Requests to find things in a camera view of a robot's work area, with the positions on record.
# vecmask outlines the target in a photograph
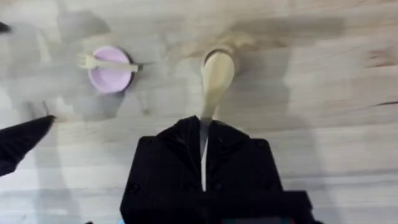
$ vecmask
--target wooden surface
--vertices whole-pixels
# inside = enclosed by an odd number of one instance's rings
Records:
[[[58,116],[0,178],[0,224],[116,223],[137,140],[200,112],[201,55],[224,35],[247,41],[217,118],[268,139],[319,220],[397,223],[397,15],[394,0],[0,1],[1,127]],[[125,94],[74,66],[101,45],[146,64]]]

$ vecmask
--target wooden table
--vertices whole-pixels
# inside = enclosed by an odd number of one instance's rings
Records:
[[[325,223],[398,220],[398,2],[7,0],[2,127],[58,116],[0,178],[0,224],[116,223],[137,140],[200,112],[200,61],[239,37],[217,119],[270,141],[286,189]],[[75,54],[116,45],[144,63],[104,96]]]

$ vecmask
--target black object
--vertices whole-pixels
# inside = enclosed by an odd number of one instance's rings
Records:
[[[0,130],[0,177],[15,171],[19,162],[47,134],[50,115]]]
[[[4,23],[0,22],[0,33],[10,32],[11,28]]]
[[[209,127],[203,192],[199,130],[193,116],[139,140],[120,208],[126,224],[254,217],[316,223],[307,193],[283,190],[268,142],[219,121]]]

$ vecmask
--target wooden fork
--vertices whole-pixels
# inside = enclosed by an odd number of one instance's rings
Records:
[[[132,72],[138,72],[139,69],[138,65],[124,64],[117,62],[106,62],[103,60],[98,60],[94,56],[88,54],[78,54],[76,62],[80,68],[85,68],[85,69],[93,69],[96,67],[101,67],[101,68],[113,68],[118,70],[129,70]]]

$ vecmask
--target small pink dish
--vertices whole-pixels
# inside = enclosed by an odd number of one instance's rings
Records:
[[[116,47],[100,47],[94,51],[93,55],[104,61],[131,63],[127,54]],[[93,86],[102,93],[117,93],[130,85],[134,73],[128,70],[96,67],[88,70],[88,76]]]

